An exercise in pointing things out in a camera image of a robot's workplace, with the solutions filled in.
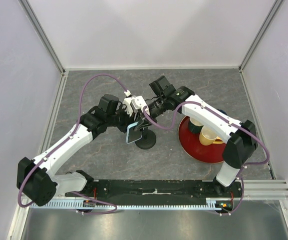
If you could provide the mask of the phone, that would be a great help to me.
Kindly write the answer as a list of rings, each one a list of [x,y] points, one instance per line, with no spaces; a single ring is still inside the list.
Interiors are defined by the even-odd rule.
[[[127,126],[126,130],[126,143],[131,144],[142,138],[142,132],[136,127],[138,122],[131,123]]]

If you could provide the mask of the black phone stand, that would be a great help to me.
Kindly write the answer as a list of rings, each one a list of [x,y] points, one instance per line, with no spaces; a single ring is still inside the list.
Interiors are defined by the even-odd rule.
[[[136,123],[134,131],[140,135],[140,139],[135,141],[135,145],[142,150],[151,149],[157,141],[156,134],[150,129],[152,124],[142,119],[136,120]]]

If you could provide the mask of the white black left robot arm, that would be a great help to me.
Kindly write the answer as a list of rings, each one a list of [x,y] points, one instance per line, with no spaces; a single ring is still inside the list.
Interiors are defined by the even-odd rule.
[[[69,192],[78,192],[83,197],[91,195],[94,188],[89,175],[82,170],[58,175],[59,168],[107,128],[116,127],[125,133],[127,144],[141,140],[143,134],[138,129],[138,116],[148,112],[141,96],[129,95],[123,101],[111,94],[102,96],[98,105],[80,114],[76,124],[53,146],[33,159],[20,160],[17,172],[19,205],[28,207],[22,203],[22,195],[40,207],[54,196]]]

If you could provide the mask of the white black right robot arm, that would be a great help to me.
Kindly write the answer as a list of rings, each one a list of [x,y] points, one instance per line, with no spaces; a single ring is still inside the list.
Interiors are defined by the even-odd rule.
[[[146,121],[157,126],[158,116],[166,111],[174,111],[200,122],[224,142],[224,163],[213,180],[213,191],[219,197],[226,196],[242,165],[258,147],[254,123],[249,120],[241,122],[225,115],[189,88],[175,88],[165,76],[150,83],[150,87],[157,99],[143,107]]]

